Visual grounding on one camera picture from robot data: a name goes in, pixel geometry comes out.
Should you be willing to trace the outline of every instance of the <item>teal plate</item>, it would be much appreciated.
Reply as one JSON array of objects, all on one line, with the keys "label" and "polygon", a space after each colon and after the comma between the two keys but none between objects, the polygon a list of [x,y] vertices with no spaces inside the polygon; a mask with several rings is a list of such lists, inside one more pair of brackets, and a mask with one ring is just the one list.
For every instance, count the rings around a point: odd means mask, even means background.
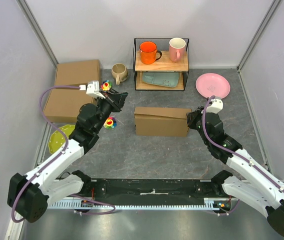
[{"label": "teal plate", "polygon": [[178,84],[178,72],[144,72],[143,82],[146,84],[174,88]]}]

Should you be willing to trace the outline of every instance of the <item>pink plate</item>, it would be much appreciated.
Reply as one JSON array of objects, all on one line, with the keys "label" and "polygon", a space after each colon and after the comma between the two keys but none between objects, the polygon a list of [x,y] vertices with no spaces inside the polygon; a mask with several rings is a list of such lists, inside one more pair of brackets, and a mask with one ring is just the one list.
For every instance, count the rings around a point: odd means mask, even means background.
[{"label": "pink plate", "polygon": [[195,86],[198,92],[205,98],[215,95],[223,99],[230,93],[228,81],[215,73],[206,73],[199,76]]}]

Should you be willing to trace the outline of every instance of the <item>brown cardboard box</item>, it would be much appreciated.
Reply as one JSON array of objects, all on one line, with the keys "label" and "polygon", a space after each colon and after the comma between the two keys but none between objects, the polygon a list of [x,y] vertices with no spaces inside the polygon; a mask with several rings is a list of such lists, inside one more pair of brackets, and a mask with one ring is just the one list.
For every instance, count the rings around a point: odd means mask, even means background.
[{"label": "brown cardboard box", "polygon": [[186,114],[190,108],[136,107],[134,120],[136,135],[186,137]]},{"label": "brown cardboard box", "polygon": [[86,85],[100,79],[100,63],[98,60],[75,61],[57,65],[55,85]]},{"label": "brown cardboard box", "polygon": [[44,114],[54,123],[76,123],[76,117],[84,104],[96,104],[86,91],[78,89],[53,89],[44,108]]}]

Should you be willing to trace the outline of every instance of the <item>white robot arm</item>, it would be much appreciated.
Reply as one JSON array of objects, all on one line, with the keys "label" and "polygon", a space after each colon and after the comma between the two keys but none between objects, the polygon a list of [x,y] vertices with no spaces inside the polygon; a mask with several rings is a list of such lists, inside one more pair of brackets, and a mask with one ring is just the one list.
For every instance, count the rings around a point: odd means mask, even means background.
[{"label": "white robot arm", "polygon": [[187,124],[200,133],[210,153],[240,173],[250,184],[243,183],[227,171],[212,178],[218,191],[234,196],[263,214],[272,228],[284,236],[284,182],[277,179],[235,139],[224,133],[218,116],[223,103],[212,96],[205,107],[188,113]]},{"label": "white robot arm", "polygon": [[10,181],[8,205],[12,207],[12,218],[17,211],[24,219],[33,223],[46,211],[48,205],[71,194],[78,193],[91,178],[75,171],[61,181],[54,181],[75,160],[87,153],[98,140],[98,133],[112,112],[121,111],[127,92],[113,89],[100,91],[99,82],[80,86],[80,90],[97,99],[97,106],[85,104],[81,107],[74,131],[68,145],[61,147],[40,166],[25,175],[15,174]]}]

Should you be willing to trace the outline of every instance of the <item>gray stone surface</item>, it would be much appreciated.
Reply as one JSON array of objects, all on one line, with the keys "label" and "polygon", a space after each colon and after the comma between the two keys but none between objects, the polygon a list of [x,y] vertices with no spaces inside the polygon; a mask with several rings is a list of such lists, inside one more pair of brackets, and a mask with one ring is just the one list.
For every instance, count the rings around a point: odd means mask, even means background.
[{"label": "gray stone surface", "polygon": [[[133,74],[118,92],[128,92],[123,110],[114,114],[115,129],[102,129],[100,139],[69,171],[81,170],[94,178],[167,178],[210,179],[229,167],[214,159],[195,130],[187,137],[137,136],[134,126],[135,107],[169,107],[196,109],[204,105],[195,89],[196,79],[204,73],[224,76],[231,85],[220,112],[225,132],[239,141],[259,163],[263,163],[238,74],[235,69],[191,69],[185,91],[135,91]],[[103,80],[111,80],[109,69],[102,71]]]}]

